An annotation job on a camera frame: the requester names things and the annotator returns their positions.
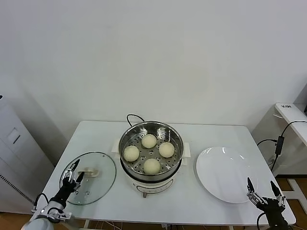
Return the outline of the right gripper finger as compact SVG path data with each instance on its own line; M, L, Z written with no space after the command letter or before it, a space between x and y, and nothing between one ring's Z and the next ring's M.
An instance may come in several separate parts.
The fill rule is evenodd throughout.
M283 196L283 194L281 193L280 189L275 185L275 183L273 181L271 181L271 188L272 191L275 195L275 198L278 201L278 205L281 207L285 207L284 205L284 201L285 201L285 196Z
M253 204L264 204L264 200L262 199L262 197L255 192L254 186L249 177L247 178L247 189L247 197Z

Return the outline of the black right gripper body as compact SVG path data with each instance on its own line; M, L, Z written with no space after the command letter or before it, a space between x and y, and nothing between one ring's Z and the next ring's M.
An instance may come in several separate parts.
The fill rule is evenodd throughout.
M257 217L257 229L260 229L259 220L261 216L265 215L269 224L269 230L287 230L288 222L284 219L282 212L285 210L285 207L279 206L277 199L263 197L264 204L256 204L256 207L263 211Z

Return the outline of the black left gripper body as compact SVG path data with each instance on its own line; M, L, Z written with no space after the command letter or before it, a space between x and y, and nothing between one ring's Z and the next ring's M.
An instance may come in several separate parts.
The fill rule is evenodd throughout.
M69 181L69 177L65 177L62 180L62 187L53 197L53 201L61 204L63 207L66 206L66 202L71 193L74 193L77 189L76 187L79 185L75 180Z

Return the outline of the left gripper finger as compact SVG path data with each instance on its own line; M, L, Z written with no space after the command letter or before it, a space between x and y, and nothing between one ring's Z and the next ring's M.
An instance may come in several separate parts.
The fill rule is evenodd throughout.
M83 180L84 177L84 173L80 173L80 175L77 177L77 179L75 180L75 187L74 188L79 188L81 186L81 182Z
M76 160L71 166L64 170L62 180L64 180L65 178L68 178L68 180L73 180L74 171L76 170L79 162L80 160Z

